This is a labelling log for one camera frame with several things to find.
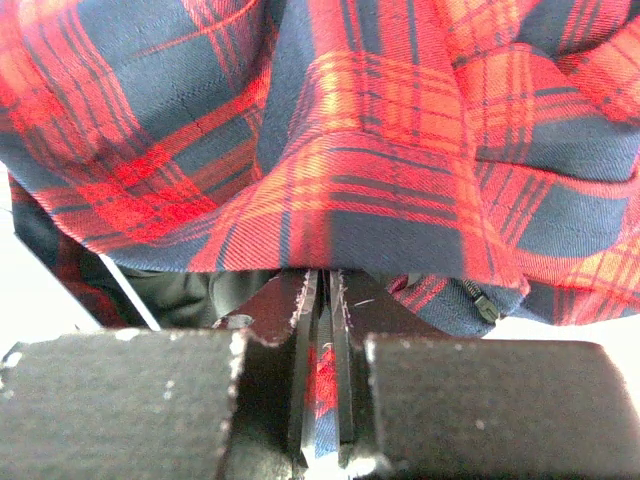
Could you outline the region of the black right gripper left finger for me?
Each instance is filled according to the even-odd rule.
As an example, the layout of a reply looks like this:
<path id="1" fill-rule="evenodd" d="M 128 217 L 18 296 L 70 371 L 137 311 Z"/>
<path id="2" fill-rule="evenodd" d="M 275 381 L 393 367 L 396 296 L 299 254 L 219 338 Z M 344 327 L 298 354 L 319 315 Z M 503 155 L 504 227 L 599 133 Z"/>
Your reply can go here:
<path id="1" fill-rule="evenodd" d="M 296 479 L 318 276 L 283 272 L 216 326 L 102 330 L 1 363 L 5 479 Z"/>

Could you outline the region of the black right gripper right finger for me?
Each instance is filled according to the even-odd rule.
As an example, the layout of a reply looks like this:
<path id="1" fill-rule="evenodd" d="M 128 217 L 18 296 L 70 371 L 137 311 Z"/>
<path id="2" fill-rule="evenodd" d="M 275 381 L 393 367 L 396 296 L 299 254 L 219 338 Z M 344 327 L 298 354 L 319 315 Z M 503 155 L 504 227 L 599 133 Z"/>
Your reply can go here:
<path id="1" fill-rule="evenodd" d="M 364 273 L 329 295 L 348 476 L 638 477 L 639 413 L 601 346 L 456 338 Z"/>

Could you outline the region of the red plaid skirt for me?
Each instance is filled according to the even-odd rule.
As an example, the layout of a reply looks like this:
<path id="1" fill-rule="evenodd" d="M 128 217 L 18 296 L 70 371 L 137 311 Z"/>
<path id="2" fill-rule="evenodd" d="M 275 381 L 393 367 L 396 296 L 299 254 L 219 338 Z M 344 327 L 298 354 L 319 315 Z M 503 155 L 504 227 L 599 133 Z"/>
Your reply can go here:
<path id="1" fill-rule="evenodd" d="M 635 1 L 5 1 L 2 159 L 82 251 L 639 309 Z"/>

